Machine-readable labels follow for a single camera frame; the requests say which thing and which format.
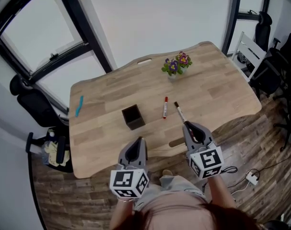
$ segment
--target black cup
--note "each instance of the black cup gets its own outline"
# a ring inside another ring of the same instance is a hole
[[[125,123],[131,130],[145,125],[137,105],[132,105],[122,110],[122,113],[125,119]]]

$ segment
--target white chair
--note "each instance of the white chair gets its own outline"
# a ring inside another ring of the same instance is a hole
[[[247,77],[244,72],[237,66],[237,64],[233,61],[236,56],[237,51],[240,51],[255,67],[249,77]],[[257,71],[260,63],[263,61],[266,55],[266,51],[263,51],[256,43],[253,42],[252,39],[247,37],[244,32],[241,32],[239,41],[237,43],[236,49],[232,56],[232,61],[238,71],[241,72],[244,79],[249,82],[255,72]]]

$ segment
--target black window frame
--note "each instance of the black window frame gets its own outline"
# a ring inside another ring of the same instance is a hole
[[[87,17],[82,10],[82,6],[78,0],[62,0],[62,3],[67,10],[70,19],[76,27],[82,42],[78,45],[67,49],[65,52],[56,54],[49,59],[45,65],[34,72],[28,72],[27,68],[18,60],[18,58],[9,50],[6,44],[1,39],[1,34],[4,32],[9,23],[14,19],[16,14],[31,0],[10,0],[10,2],[0,12],[0,55],[9,64],[9,66],[19,74],[23,80],[33,88],[40,89],[48,97],[53,106],[59,109],[64,114],[69,113],[69,108],[59,103],[50,94],[45,92],[36,83],[45,77],[47,74],[56,70],[65,63],[89,52],[93,51],[103,67],[105,73],[112,71],[110,63],[105,56],[99,42],[92,31],[92,28],[87,20]]]
[[[268,12],[270,0],[264,0],[262,10],[263,12]],[[229,15],[229,21],[226,29],[226,34],[222,46],[222,53],[227,57],[230,57],[231,54],[228,54],[229,47],[233,39],[233,33],[235,31],[237,20],[251,20],[258,21],[259,15],[249,12],[239,12],[240,0],[232,0],[231,2],[231,11]]]

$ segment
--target white cable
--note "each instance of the white cable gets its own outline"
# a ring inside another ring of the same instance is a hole
[[[244,191],[244,190],[247,188],[247,186],[249,186],[249,184],[250,184],[250,182],[248,182],[248,183],[247,183],[247,185],[246,185],[246,187],[245,187],[244,189],[242,189],[242,190],[238,190],[238,191],[236,191],[236,192],[233,192],[233,193],[232,193],[232,195],[233,195],[234,193],[237,193],[237,192],[242,192],[242,191]]]

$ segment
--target flower pot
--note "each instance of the flower pot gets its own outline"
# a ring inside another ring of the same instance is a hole
[[[170,76],[170,75],[168,74],[168,78],[173,80],[173,79],[176,78],[176,75],[177,75],[177,74],[171,74],[171,76]]]
[[[180,67],[180,69],[182,70],[183,73],[185,73],[185,71],[187,71],[187,67]]]

